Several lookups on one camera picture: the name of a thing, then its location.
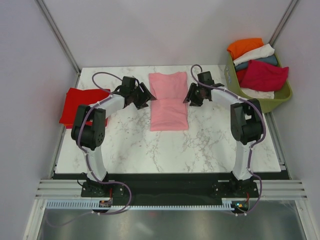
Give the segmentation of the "pink t-shirt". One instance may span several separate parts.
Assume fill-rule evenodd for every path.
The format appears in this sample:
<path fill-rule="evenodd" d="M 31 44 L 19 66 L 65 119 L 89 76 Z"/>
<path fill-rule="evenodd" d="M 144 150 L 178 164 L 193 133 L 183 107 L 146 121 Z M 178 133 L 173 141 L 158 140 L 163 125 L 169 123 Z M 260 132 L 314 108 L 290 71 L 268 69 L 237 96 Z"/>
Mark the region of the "pink t-shirt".
<path fill-rule="evenodd" d="M 150 73 L 151 94 L 156 100 L 150 106 L 150 131 L 185 131 L 189 129 L 188 107 L 184 99 L 188 93 L 186 72 L 173 74 Z"/>

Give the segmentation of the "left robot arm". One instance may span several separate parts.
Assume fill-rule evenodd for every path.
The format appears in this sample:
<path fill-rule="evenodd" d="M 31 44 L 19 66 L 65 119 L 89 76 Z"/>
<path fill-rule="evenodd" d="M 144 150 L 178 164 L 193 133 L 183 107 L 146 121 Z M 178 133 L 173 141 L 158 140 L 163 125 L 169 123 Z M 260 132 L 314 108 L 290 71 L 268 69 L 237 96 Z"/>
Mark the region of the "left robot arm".
<path fill-rule="evenodd" d="M 104 165 L 102 143 L 106 133 L 106 119 L 130 104 L 140 110 L 157 98 L 143 82 L 132 76 L 124 76 L 114 91 L 100 89 L 108 96 L 97 102 L 78 106 L 71 130 L 71 138 L 82 151 L 87 167 L 87 177 L 95 181 L 92 191 L 99 197 L 110 191 L 108 171 Z"/>

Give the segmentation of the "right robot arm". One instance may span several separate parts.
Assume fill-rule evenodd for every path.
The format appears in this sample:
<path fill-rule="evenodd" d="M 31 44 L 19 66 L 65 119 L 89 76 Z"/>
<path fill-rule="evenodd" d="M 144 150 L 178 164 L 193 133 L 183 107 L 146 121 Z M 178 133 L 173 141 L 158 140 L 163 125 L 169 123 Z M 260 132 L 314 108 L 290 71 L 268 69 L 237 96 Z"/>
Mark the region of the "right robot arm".
<path fill-rule="evenodd" d="M 235 197 L 247 191 L 244 181 L 254 176 L 251 170 L 253 148 L 266 137 L 266 124 L 260 102 L 243 98 L 229 91 L 223 84 L 215 83 L 209 71 L 200 72 L 189 87 L 184 103 L 201 107 L 204 100 L 217 102 L 230 110 L 230 130 L 236 141 L 236 156 L 232 174 L 235 181 L 229 184 L 229 191 Z"/>

